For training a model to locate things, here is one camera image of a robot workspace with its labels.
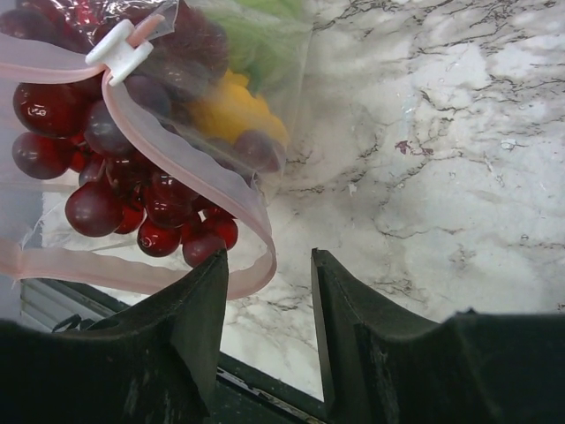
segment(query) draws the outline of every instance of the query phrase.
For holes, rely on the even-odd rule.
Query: bag slider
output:
[[[135,26],[129,19],[122,20],[87,55],[87,64],[105,64],[110,69],[109,84],[112,87],[123,82],[153,51],[153,44],[143,41],[132,47],[127,39]]]

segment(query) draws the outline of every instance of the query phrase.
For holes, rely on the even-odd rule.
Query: red grape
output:
[[[176,53],[182,51],[180,57],[186,57],[191,51],[198,49],[206,35],[208,21],[202,11],[189,7],[185,2],[178,5],[177,20],[175,21],[175,31],[164,35],[155,40],[155,47],[164,47],[167,50],[174,50]]]
[[[200,212],[201,210],[209,208],[216,208],[216,205],[204,196],[199,196],[192,202],[192,210],[194,212]]]
[[[154,172],[151,187],[155,197],[174,205],[189,205],[198,194],[171,175]]]
[[[20,84],[13,106],[29,131],[45,137],[72,137],[84,128],[87,103],[68,84]]]
[[[183,256],[191,267],[199,266],[208,256],[225,249],[226,243],[212,231],[201,231],[184,240]]]
[[[200,46],[199,62],[212,73],[214,80],[218,80],[228,70],[230,50],[228,35],[222,26],[208,22],[204,39]]]
[[[149,219],[139,227],[138,246],[144,254],[162,258],[174,253],[179,245],[179,228],[161,228]]]
[[[200,215],[198,212],[192,212],[189,216],[186,224],[182,226],[181,233],[182,233],[182,243],[185,242],[186,239],[192,237],[197,231],[200,231],[200,227],[202,226],[202,220],[200,219]]]
[[[202,64],[166,49],[154,50],[139,71],[159,82],[175,102],[191,102],[200,98],[210,79],[210,72]]]
[[[247,130],[237,137],[234,150],[243,163],[254,170],[263,170],[275,162],[278,157],[274,149],[275,140],[263,131]]]
[[[105,162],[100,155],[93,154],[87,163],[87,166],[79,174],[79,186],[92,181],[101,181],[104,177]]]
[[[157,117],[170,115],[170,99],[165,89],[154,79],[134,75],[125,80],[127,92],[134,102]]]
[[[93,104],[88,112],[85,139],[102,156],[128,157],[136,151],[117,127],[104,101]]]
[[[185,205],[168,203],[157,197],[152,187],[144,190],[143,201],[149,219],[163,228],[181,227],[192,213],[190,203]]]
[[[69,168],[75,172],[81,172],[87,166],[88,159],[78,150],[72,155],[71,165]]]
[[[116,234],[130,234],[139,228],[144,218],[145,210],[141,202],[132,201],[131,204],[124,204],[124,219],[114,232]]]
[[[52,179],[62,176],[71,166],[74,146],[68,140],[54,140],[25,132],[11,148],[16,166],[36,179]]]
[[[55,26],[38,11],[14,9],[0,15],[0,33],[23,40],[52,43],[56,39]]]
[[[239,229],[233,219],[223,216],[212,216],[204,221],[204,228],[215,232],[226,243],[228,250],[232,249],[237,243]]]
[[[122,202],[100,182],[88,182],[71,194],[64,213],[71,227],[88,237],[108,236],[124,219]]]
[[[154,165],[140,152],[131,157],[118,157],[108,160],[107,175],[110,183],[120,193],[130,192],[151,178]]]
[[[231,213],[220,208],[219,206],[213,206],[212,208],[204,209],[204,217],[211,218],[213,216],[222,216],[224,218],[234,219]]]
[[[57,8],[52,0],[16,0],[18,9],[31,9],[41,12],[49,19],[53,19],[58,15]]]
[[[71,87],[79,91],[91,102],[96,102],[102,99],[102,78],[103,74],[99,73],[94,75],[89,79],[85,79],[79,82],[73,82],[70,84]]]

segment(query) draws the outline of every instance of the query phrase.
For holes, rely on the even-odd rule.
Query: ziplock bag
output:
[[[0,272],[151,294],[233,247],[229,299],[267,284],[301,13],[243,0],[0,8]],[[19,206],[40,196],[39,217]]]

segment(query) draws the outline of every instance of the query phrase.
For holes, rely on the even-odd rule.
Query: white marble surface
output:
[[[296,144],[269,208],[280,268],[228,304],[223,351],[321,398],[314,247],[434,320],[559,312],[565,2],[308,7]]]

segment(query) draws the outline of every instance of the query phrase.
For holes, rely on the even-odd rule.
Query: green vegetable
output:
[[[280,82],[303,58],[299,48],[310,27],[301,0],[235,0],[241,9],[205,9],[224,27],[230,43],[230,68],[251,79],[253,91]]]

